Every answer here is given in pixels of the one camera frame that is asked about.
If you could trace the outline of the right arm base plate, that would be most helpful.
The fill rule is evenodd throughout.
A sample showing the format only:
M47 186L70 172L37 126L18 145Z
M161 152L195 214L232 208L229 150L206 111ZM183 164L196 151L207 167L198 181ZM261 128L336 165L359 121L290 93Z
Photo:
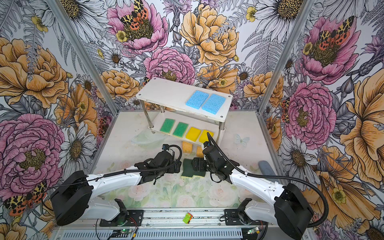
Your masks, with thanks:
M256 226L261 225L260 221L251 220L245 211L238 209L224 209L224 221L226 226Z

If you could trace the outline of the yellow sponge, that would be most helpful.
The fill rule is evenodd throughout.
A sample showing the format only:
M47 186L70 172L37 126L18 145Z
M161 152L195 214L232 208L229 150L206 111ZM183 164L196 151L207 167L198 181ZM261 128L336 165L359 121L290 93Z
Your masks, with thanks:
M208 134L210 134L211 137L214 136L214 133L208 130L203 130L202 134L200 135L199 142L200 143L205 143L209 140Z
M200 129L191 127L189 129L189 131L187 132L186 139L190 140L192 142L196 142L198 137L200 136L201 132L202 131Z

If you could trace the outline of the dark green scouring sponge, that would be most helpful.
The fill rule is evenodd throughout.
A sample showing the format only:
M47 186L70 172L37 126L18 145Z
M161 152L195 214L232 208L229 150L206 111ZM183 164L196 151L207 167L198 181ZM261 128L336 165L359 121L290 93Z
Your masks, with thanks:
M204 171L194 171L194 176L204 178L206 176L206 172L204 172Z
M193 178L194 176L194 169L192 165L191 159L184 159L183 160L183 171L181 174L182 178Z

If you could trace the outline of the green scrub sponge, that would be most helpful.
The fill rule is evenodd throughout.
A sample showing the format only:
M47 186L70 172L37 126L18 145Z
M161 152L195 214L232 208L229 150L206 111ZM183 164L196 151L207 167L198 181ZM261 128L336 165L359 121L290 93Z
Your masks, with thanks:
M169 134L174 127L176 120L166 118L160 128L160 132Z
M177 138L183 138L188 127L189 125L187 123L179 122L173 132L173 136Z

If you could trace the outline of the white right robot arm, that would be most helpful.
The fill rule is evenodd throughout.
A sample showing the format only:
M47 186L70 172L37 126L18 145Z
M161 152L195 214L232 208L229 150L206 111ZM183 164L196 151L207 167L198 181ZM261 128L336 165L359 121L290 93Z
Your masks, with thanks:
M195 172L209 172L220 181L248 190L263 200L258 203L251 198L244 199L234 216L238 222L275 224L292 239L303 237L314 212L295 185L282 185L276 181L277 176L253 177L239 163L226 160L215 146L206 147L203 154L202 158L194 158L191 162Z

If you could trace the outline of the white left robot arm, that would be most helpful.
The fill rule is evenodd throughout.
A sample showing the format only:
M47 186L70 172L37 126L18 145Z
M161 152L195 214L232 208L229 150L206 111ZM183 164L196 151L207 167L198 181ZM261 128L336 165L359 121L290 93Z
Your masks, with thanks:
M98 175L74 172L51 195L56 223L66 226L77 220L100 219L122 226L129 220L123 201L108 201L101 196L125 187L155 183L165 174L179 173L181 164L180 158L163 150L153 159L120 171Z

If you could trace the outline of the blue cellulose sponge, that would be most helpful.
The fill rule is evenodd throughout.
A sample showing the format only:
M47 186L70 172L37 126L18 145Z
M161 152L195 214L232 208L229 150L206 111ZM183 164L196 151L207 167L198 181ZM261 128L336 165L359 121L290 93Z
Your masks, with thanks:
M210 113L210 114L217 114L221 106L225 103L226 98L212 94L207 101L203 104L202 110Z
M186 106L193 109L200 109L210 95L205 92L195 91L192 96L187 100Z

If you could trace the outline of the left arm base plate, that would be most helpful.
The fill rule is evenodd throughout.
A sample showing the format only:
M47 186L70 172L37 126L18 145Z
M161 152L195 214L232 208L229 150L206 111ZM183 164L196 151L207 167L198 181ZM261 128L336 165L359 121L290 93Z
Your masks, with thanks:
M144 218L144 210L127 210L120 212L113 220L101 220L100 227L140 227Z

